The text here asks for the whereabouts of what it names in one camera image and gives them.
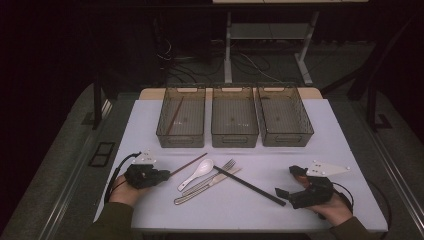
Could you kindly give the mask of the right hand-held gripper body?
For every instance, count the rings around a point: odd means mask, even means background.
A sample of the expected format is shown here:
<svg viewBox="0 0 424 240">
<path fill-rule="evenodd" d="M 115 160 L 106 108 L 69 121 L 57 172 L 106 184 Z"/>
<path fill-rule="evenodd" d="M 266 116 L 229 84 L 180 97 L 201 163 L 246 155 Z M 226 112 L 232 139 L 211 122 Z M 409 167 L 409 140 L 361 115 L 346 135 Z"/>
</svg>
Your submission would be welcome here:
<svg viewBox="0 0 424 240">
<path fill-rule="evenodd" d="M 314 205 L 320 205 L 328 202 L 334 193 L 337 193 L 342 200 L 351 208 L 351 202 L 348 198 L 334 188 L 329 176 L 346 173 L 349 167 L 341 167 L 334 164 L 313 161 L 306 168 L 310 186 L 303 191 L 292 193 L 290 203 L 295 209 L 306 208 Z"/>
</svg>

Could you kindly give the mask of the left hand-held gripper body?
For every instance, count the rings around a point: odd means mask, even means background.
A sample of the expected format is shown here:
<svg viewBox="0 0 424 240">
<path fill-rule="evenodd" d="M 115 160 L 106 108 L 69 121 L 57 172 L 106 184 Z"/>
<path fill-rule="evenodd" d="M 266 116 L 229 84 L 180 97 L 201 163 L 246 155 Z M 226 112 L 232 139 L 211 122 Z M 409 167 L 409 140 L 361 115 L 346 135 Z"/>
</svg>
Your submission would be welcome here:
<svg viewBox="0 0 424 240">
<path fill-rule="evenodd" d="M 150 153 L 131 154 L 132 162 L 124 173 L 128 184 L 135 189 L 158 185 L 162 181 L 161 172 L 154 168 L 156 159 Z"/>
</svg>

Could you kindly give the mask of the brown wooden chopstick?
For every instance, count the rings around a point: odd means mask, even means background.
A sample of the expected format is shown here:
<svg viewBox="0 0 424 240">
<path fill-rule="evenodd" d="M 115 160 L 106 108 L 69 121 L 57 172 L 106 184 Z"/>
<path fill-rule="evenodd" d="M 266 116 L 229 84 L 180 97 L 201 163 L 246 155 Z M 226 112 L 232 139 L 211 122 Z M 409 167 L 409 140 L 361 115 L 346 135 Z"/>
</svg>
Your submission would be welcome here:
<svg viewBox="0 0 424 240">
<path fill-rule="evenodd" d="M 172 118 L 171 118 L 170 124 L 168 125 L 167 130 L 166 130 L 166 135 L 169 135 L 169 134 L 170 134 L 170 132 L 171 132 L 171 130 L 172 130 L 172 128 L 173 128 L 174 121 L 175 121 L 175 119 L 176 119 L 176 118 L 177 118 L 177 116 L 178 116 L 178 113 L 179 113 L 179 110 L 180 110 L 180 108 L 181 108 L 181 105 L 182 105 L 182 103 L 183 103 L 183 101 L 184 101 L 184 98 L 185 98 L 185 97 L 182 97 L 182 98 L 181 98 L 180 102 L 179 102 L 179 103 L 178 103 L 178 105 L 177 105 L 177 108 L 176 108 L 176 110 L 175 110 L 174 114 L 172 115 Z"/>
<path fill-rule="evenodd" d="M 179 167 L 177 170 L 173 171 L 170 173 L 170 177 L 174 176 L 175 174 L 179 173 L 180 171 L 184 170 L 185 168 L 187 168 L 188 166 L 190 166 L 191 164 L 195 163 L 196 161 L 202 159 L 203 157 L 205 157 L 208 153 L 204 153 L 200 156 L 198 156 L 197 158 L 191 160 L 190 162 L 186 163 L 185 165 Z"/>
</svg>

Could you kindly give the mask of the white ceramic spoon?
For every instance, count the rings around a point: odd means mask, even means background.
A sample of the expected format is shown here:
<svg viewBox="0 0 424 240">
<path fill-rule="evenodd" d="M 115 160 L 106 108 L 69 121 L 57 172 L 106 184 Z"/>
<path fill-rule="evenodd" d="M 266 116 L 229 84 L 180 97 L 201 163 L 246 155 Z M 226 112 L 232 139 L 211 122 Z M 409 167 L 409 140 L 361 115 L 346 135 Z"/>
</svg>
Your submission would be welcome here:
<svg viewBox="0 0 424 240">
<path fill-rule="evenodd" d="M 182 191 L 190 182 L 192 182 L 194 179 L 204 176 L 208 174 L 214 166 L 214 162 L 211 159 L 205 159 L 203 160 L 196 170 L 192 173 L 191 176 L 189 176 L 186 180 L 184 180 L 178 187 L 178 191 Z"/>
</svg>

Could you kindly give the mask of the metal table knife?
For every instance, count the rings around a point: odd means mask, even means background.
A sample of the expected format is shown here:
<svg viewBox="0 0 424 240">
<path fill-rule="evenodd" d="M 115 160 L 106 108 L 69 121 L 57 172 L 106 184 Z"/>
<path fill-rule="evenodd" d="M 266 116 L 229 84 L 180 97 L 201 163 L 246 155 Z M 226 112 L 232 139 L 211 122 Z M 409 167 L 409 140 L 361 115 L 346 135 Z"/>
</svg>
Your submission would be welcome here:
<svg viewBox="0 0 424 240">
<path fill-rule="evenodd" d="M 240 170 L 241 170 L 241 168 L 232 168 L 227 173 L 234 174 L 234 173 L 237 173 Z M 205 190 L 209 189 L 210 187 L 218 184 L 219 182 L 221 182 L 225 178 L 227 178 L 227 176 L 225 174 L 222 174 L 222 173 L 218 174 L 209 183 L 207 183 L 206 185 L 200 187 L 199 189 L 197 189 L 197 190 L 195 190 L 195 191 L 193 191 L 193 192 L 191 192 L 189 194 L 186 194 L 186 195 L 184 195 L 182 197 L 179 197 L 179 198 L 174 199 L 174 204 L 175 205 L 180 205 L 180 204 L 182 204 L 182 203 L 184 203 L 184 202 L 186 202 L 186 201 L 194 198 L 195 196 L 199 195 L 200 193 L 204 192 Z"/>
</svg>

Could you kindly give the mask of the translucent grey plastic bin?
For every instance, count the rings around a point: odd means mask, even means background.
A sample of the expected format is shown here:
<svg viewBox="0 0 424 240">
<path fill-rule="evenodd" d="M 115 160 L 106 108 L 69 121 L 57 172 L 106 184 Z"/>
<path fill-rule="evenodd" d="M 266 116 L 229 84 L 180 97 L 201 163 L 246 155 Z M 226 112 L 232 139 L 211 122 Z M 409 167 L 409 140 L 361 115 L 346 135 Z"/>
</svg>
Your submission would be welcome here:
<svg viewBox="0 0 424 240">
<path fill-rule="evenodd" d="M 258 84 L 256 109 L 265 147 L 305 147 L 314 134 L 295 85 Z"/>
<path fill-rule="evenodd" d="M 211 134 L 215 148 L 256 146 L 259 128 L 251 86 L 213 87 Z"/>
<path fill-rule="evenodd" d="M 166 135 L 172 115 L 182 97 L 185 98 L 173 128 Z M 166 88 L 156 129 L 156 136 L 163 148 L 204 146 L 205 98 L 204 85 L 169 85 Z"/>
</svg>

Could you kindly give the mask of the metal fork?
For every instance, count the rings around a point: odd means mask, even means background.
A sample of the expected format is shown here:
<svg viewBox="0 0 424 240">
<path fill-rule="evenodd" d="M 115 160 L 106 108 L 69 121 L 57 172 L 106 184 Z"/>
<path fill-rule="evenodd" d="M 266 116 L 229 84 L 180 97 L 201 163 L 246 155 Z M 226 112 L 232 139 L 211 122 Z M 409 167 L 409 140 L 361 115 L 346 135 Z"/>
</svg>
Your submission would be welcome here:
<svg viewBox="0 0 424 240">
<path fill-rule="evenodd" d="M 223 170 L 229 170 L 235 165 L 235 161 L 233 159 L 230 159 L 223 167 Z M 182 196 L 186 196 L 190 193 L 195 192 L 196 190 L 199 190 L 201 187 L 206 186 L 209 184 L 216 176 L 218 176 L 220 173 L 215 173 L 214 175 L 208 177 L 207 179 L 201 181 L 200 183 L 196 184 L 195 186 L 189 188 L 188 190 L 184 191 L 182 193 Z"/>
</svg>

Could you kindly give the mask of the person's left hand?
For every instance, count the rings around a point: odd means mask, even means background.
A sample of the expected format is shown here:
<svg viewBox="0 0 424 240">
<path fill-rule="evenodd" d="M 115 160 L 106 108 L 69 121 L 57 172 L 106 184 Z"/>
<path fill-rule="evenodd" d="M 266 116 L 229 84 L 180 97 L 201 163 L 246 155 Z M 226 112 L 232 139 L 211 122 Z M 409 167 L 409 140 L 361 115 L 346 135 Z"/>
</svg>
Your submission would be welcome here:
<svg viewBox="0 0 424 240">
<path fill-rule="evenodd" d="M 110 202 L 118 202 L 134 207 L 137 201 L 149 191 L 148 188 L 136 189 L 128 184 L 124 175 L 119 176 L 113 183 Z"/>
</svg>

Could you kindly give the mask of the person's right hand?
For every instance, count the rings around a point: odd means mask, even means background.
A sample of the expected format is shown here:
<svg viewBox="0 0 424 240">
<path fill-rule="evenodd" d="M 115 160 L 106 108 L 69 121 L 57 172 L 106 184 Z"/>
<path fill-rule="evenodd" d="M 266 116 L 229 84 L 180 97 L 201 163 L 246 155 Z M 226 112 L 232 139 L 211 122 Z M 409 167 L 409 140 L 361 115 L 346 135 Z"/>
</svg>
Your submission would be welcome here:
<svg viewBox="0 0 424 240">
<path fill-rule="evenodd" d="M 321 214 L 332 226 L 341 225 L 353 217 L 352 212 L 337 194 L 333 194 L 328 202 L 310 206 L 308 210 Z"/>
</svg>

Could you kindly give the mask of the black metal stand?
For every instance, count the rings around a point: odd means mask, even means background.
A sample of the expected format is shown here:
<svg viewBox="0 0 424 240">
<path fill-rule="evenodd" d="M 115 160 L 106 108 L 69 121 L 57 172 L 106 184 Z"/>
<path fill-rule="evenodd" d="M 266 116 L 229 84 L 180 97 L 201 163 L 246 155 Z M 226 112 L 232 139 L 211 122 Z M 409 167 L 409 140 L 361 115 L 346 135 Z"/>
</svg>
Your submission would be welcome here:
<svg viewBox="0 0 424 240">
<path fill-rule="evenodd" d="M 357 69 L 321 89 L 326 95 L 350 83 L 347 96 L 365 96 L 366 122 L 376 122 L 377 94 L 383 93 L 416 131 L 424 132 L 424 12 L 387 13 L 379 18 L 374 49 Z"/>
<path fill-rule="evenodd" d="M 102 80 L 98 73 L 92 77 L 93 109 L 87 112 L 82 125 L 90 125 L 93 130 L 97 130 L 104 118 L 104 105 L 108 101 L 107 95 L 102 88 Z"/>
</svg>

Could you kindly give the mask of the white metal desk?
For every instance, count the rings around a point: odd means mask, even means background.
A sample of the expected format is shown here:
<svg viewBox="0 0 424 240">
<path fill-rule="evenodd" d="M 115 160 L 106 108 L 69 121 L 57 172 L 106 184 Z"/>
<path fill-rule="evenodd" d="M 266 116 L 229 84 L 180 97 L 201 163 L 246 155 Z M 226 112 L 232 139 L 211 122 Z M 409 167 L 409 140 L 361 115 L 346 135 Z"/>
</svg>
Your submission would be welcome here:
<svg viewBox="0 0 424 240">
<path fill-rule="evenodd" d="M 301 42 L 294 53 L 303 83 L 313 84 L 305 63 L 320 17 L 327 7 L 358 5 L 368 0 L 212 0 L 226 14 L 224 79 L 231 83 L 232 47 L 236 40 L 293 40 Z"/>
</svg>

